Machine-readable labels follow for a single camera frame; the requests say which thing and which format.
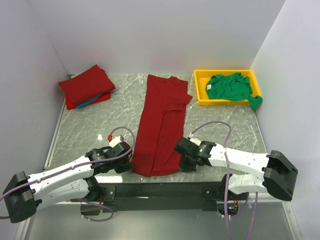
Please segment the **dark red t-shirt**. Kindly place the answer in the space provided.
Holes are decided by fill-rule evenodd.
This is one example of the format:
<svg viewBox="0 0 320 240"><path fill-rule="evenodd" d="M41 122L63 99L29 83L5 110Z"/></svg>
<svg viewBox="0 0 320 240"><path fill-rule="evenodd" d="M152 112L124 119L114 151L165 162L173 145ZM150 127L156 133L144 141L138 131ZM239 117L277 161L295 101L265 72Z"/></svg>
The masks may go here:
<svg viewBox="0 0 320 240"><path fill-rule="evenodd" d="M180 155L174 148L184 135L186 108L191 99L187 81L148 75L131 161L135 174L154 177L179 172Z"/></svg>

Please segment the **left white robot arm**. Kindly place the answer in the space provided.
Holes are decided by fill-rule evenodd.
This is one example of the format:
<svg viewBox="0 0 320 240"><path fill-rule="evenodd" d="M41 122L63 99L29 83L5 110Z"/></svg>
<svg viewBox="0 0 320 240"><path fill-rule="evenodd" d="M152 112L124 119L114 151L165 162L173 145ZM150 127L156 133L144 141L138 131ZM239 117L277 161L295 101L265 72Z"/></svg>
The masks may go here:
<svg viewBox="0 0 320 240"><path fill-rule="evenodd" d="M102 200L105 193L96 175L110 170L118 174L130 170L131 154L132 147L119 142L94 148L78 159L48 171L14 174L1 196L8 212L6 218L11 223L19 223L55 203Z"/></svg>

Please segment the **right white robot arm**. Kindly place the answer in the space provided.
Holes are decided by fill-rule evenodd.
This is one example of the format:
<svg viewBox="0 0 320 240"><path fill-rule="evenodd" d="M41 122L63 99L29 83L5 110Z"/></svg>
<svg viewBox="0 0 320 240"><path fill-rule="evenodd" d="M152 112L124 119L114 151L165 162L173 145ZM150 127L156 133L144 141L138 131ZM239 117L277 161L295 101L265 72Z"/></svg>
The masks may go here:
<svg viewBox="0 0 320 240"><path fill-rule="evenodd" d="M298 177L298 169L280 151L252 153L197 138L181 138L174 150L181 155L180 170L194 172L197 166L229 167L241 174L231 174L228 190L242 193L268 193L290 202Z"/></svg>

